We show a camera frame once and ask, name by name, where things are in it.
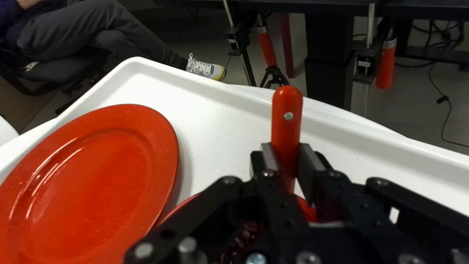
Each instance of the table leg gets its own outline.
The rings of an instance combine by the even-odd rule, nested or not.
[[[354,17],[305,15],[308,59],[307,93],[345,110],[351,110],[354,86]]]
[[[283,55],[285,55],[285,68],[289,78],[294,78],[294,49],[292,49],[292,33],[291,33],[291,15],[282,14],[280,18],[282,28],[282,42],[283,42]]]
[[[405,55],[408,50],[408,43],[412,33],[412,20],[399,20],[395,27],[395,37],[398,39],[398,50],[396,55]]]

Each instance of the metal pole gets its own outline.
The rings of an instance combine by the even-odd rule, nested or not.
[[[373,40],[376,36],[376,18],[377,18],[377,5],[370,3],[368,6],[368,31],[367,31],[367,49],[371,49]],[[370,100],[370,88],[371,86],[365,86],[364,90],[364,116],[368,118],[368,100]]]
[[[247,47],[244,47],[244,49],[239,47],[239,42],[238,42],[236,30],[235,30],[236,25],[235,25],[235,20],[233,20],[233,15],[232,15],[232,9],[231,9],[231,5],[229,5],[229,0],[223,0],[223,8],[225,8],[226,17],[229,20],[231,28],[232,28],[232,31],[235,34],[233,36],[235,37],[235,46],[242,55],[247,81],[248,81],[250,86],[257,87],[248,50],[247,50]]]

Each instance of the red cylinder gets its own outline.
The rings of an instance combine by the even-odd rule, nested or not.
[[[282,178],[288,193],[295,193],[298,152],[304,96],[292,86],[276,91],[273,100],[272,146],[280,163]]]
[[[277,66],[275,44],[266,27],[258,28],[258,40],[260,40],[267,66],[269,68]]]
[[[395,84],[396,47],[398,40],[384,42],[383,44],[382,64],[376,83],[379,90],[390,90]]]

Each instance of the person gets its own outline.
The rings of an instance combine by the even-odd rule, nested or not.
[[[118,61],[141,56],[212,80],[226,75],[220,65],[178,55],[118,0],[0,0],[0,39],[36,62],[99,47]]]

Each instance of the chair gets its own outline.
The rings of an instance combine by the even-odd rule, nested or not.
[[[0,77],[25,96],[43,96],[55,90],[74,90],[87,74],[100,69],[107,53],[99,49],[84,49],[80,53],[50,61],[30,62],[17,53],[2,49],[0,40]],[[24,81],[41,84],[39,88],[28,88]]]

